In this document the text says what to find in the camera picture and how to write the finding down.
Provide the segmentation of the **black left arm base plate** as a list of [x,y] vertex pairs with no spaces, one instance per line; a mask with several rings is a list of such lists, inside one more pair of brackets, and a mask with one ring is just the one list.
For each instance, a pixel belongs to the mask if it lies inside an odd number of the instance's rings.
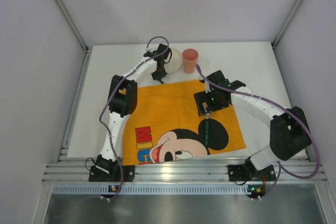
[[[135,176],[135,166],[122,166],[123,168],[123,181],[132,182]],[[90,182],[120,182],[121,170],[119,165],[116,165],[112,172],[109,172],[99,166],[91,166],[89,172]]]

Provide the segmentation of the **orange cartoon print cloth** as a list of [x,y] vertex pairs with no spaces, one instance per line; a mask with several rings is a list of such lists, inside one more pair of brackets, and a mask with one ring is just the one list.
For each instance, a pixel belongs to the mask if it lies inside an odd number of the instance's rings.
[[211,113],[205,146],[205,116],[198,116],[198,80],[138,89],[138,104],[123,132],[124,165],[143,165],[233,152],[246,148],[232,106]]

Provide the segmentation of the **spoon with teal handle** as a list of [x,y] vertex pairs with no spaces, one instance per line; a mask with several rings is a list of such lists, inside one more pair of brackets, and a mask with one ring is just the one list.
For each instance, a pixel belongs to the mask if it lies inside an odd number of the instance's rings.
[[209,116],[211,112],[208,108],[208,105],[205,106],[205,146],[208,146],[208,139],[209,139]]

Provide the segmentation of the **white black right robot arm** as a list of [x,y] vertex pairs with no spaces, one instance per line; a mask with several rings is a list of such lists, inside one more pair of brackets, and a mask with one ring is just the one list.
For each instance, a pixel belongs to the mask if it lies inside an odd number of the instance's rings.
[[196,70],[200,80],[205,84],[202,95],[210,111],[228,106],[240,108],[269,128],[269,143],[245,160],[243,166],[248,174],[252,175],[278,163],[280,171],[292,177],[298,179],[315,177],[319,171],[320,160],[316,161],[313,172],[307,176],[292,173],[281,164],[308,146],[316,144],[302,109],[297,106],[286,109],[273,100],[253,93],[238,80],[230,82],[220,70],[210,76],[204,76],[200,66],[197,66]]

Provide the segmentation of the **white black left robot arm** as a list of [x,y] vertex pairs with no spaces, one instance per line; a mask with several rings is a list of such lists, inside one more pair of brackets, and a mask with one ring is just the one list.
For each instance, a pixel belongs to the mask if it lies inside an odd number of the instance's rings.
[[167,75],[164,65],[170,55],[169,45],[159,44],[156,50],[147,48],[135,67],[111,79],[107,103],[99,115],[107,136],[95,162],[95,167],[111,178],[122,173],[122,136],[127,120],[137,107],[138,84],[148,76],[162,80]]

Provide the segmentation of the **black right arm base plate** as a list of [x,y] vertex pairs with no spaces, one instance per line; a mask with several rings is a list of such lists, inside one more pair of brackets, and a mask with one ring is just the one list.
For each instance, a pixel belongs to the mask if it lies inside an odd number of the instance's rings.
[[228,165],[230,182],[273,182],[276,180],[274,166],[270,165],[262,170],[248,168],[246,165]]

